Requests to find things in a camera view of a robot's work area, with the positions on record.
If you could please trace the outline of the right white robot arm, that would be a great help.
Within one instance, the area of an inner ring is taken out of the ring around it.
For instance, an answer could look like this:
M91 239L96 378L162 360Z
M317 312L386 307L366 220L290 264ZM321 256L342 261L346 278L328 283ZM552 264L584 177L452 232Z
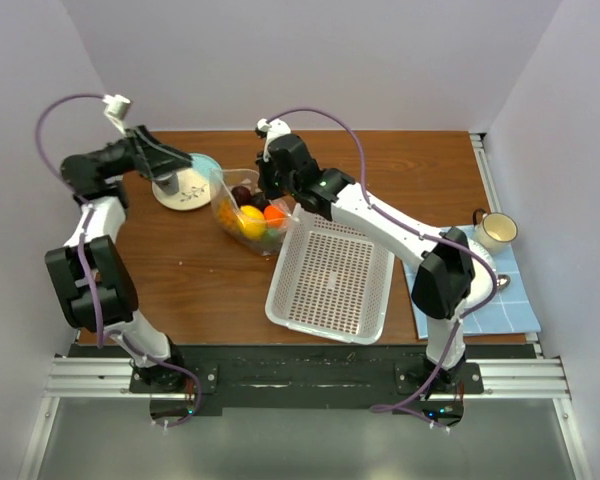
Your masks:
M365 195L352 176L320 168L294 133L270 130L258 137L264 142L256 157L259 188L268 198L289 196L306 212L358 230L416 269L411 299L433 322L425 379L432 390L449 392L461 380L466 347L460 316L475 279L466 235L455 227L443 233Z

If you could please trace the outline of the clear zip top bag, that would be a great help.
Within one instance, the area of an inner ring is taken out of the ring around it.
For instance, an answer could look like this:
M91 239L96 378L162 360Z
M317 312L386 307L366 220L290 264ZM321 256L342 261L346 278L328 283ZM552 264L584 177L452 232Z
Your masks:
M210 195L214 219L236 241L262 256L276 255L292 224L285 198L269 200L252 169L212 169Z

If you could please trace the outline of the yellow fake lemon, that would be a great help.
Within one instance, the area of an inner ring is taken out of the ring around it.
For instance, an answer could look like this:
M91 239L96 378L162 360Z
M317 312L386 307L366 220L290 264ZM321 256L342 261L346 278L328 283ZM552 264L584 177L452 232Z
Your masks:
M258 241L267 230L263 212L252 205L240 207L237 223L245 238Z

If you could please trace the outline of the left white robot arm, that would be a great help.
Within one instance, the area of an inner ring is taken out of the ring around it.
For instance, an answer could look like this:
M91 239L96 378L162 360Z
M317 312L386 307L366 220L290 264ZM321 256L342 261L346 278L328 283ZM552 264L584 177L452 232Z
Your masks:
M63 246L45 255L45 265L67 323L114 341L130 358L135 375L149 387L177 392L187 383L178 348L147 320L131 275L116 247L129 199L121 180L137 172L148 180L190 167L191 157L157 140L144 125L122 139L71 155L60 177L73 192L81 216Z

